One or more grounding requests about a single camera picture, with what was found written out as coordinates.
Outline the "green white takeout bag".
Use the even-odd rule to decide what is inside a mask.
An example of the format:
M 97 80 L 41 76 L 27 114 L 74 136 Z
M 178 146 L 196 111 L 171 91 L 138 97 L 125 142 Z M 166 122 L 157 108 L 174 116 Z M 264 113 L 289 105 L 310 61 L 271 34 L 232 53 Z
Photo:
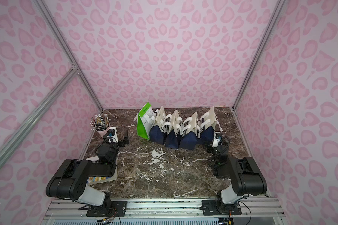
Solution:
M 152 109 L 152 106 L 147 102 L 134 118 L 137 122 L 137 135 L 146 140 L 150 139 L 150 130 L 156 119 L 157 112 Z

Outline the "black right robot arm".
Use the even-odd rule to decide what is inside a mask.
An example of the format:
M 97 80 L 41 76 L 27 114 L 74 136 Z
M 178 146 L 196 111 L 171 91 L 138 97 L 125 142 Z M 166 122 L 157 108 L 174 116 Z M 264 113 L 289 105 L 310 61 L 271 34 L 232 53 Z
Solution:
M 217 194 L 219 205 L 233 205 L 267 192 L 266 180 L 252 157 L 229 157 L 229 137 L 215 133 L 208 149 L 212 152 L 208 166 L 213 175 L 217 179 L 230 179 L 229 186 Z

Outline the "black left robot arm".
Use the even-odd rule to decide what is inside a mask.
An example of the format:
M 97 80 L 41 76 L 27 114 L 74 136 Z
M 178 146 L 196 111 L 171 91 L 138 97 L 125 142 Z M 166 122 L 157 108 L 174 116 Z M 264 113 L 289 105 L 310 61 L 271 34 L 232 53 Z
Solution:
M 46 187 L 48 197 L 69 199 L 90 206 L 91 209 L 113 210 L 110 194 L 93 189 L 87 184 L 90 177 L 112 177 L 117 168 L 116 159 L 120 147 L 129 144 L 128 133 L 123 140 L 115 138 L 111 128 L 103 141 L 94 149 L 98 159 L 66 159 Z

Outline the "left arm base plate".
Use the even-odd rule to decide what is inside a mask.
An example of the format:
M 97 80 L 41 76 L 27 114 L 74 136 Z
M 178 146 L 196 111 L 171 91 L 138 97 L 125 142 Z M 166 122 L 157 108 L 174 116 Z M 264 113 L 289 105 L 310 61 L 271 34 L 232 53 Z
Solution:
M 87 217 L 124 217 L 127 201 L 112 201 L 108 206 L 90 206 L 86 213 Z

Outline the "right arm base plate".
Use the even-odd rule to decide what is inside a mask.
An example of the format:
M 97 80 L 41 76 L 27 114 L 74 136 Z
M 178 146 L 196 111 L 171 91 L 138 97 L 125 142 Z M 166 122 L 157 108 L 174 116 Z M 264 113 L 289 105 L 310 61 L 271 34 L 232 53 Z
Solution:
M 224 204 L 217 200 L 202 200 L 202 206 L 199 208 L 203 211 L 204 216 L 239 216 L 242 215 L 241 207 L 238 203 Z

